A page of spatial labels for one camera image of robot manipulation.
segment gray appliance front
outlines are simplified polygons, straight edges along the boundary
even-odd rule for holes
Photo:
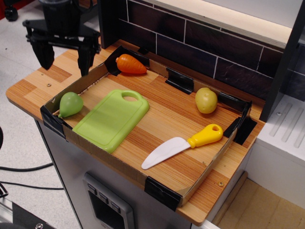
[[[72,208],[83,229],[107,228],[96,217],[86,174],[125,201],[133,210],[136,229],[190,229],[192,224],[114,170],[37,122],[41,135],[65,187]]]

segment screw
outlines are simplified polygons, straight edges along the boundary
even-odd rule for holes
[[[37,224],[35,229],[43,229],[43,224],[42,223]]]

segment yellow potato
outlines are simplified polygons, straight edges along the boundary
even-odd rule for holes
[[[210,114],[217,107],[217,95],[207,87],[197,91],[195,101],[198,110],[203,114]]]

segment dark tile backsplash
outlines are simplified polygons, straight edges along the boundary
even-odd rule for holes
[[[185,19],[128,1],[129,22],[183,42]]]
[[[120,38],[266,99],[283,50],[142,0],[116,0]]]
[[[157,36],[157,54],[183,66],[213,77],[216,57],[167,37]]]
[[[217,61],[215,79],[261,98],[267,97],[272,83],[270,77],[221,58]]]
[[[258,66],[263,49],[255,43],[191,21],[186,23],[185,43],[253,70]]]

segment white knife blade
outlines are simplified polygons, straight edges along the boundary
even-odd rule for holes
[[[183,138],[174,137],[155,148],[142,163],[142,169],[149,169],[190,147]]]

